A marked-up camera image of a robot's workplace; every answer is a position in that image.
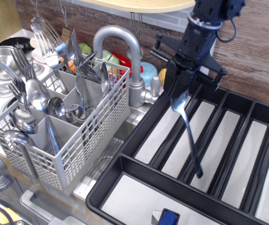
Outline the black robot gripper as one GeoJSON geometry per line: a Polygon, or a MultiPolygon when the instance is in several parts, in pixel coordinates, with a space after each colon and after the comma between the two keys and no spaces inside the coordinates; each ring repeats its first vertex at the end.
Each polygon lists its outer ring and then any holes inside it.
{"type": "Polygon", "coordinates": [[[199,71],[201,66],[197,61],[202,49],[217,38],[223,21],[221,17],[209,21],[189,14],[188,25],[181,40],[162,34],[156,35],[151,54],[167,61],[164,92],[171,94],[171,98],[178,98],[195,80],[218,89],[221,78],[227,75],[226,69],[217,62],[215,72],[210,71],[207,76],[199,71]]]}

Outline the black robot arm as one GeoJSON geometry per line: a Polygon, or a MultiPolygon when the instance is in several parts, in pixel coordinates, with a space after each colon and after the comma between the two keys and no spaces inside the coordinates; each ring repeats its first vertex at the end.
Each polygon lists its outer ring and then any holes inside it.
{"type": "Polygon", "coordinates": [[[188,15],[188,25],[181,40],[156,35],[151,53],[167,60],[164,91],[171,98],[178,98],[192,81],[217,89],[227,70],[215,61],[210,50],[226,20],[240,16],[245,6],[243,0],[197,0],[188,15]]]}

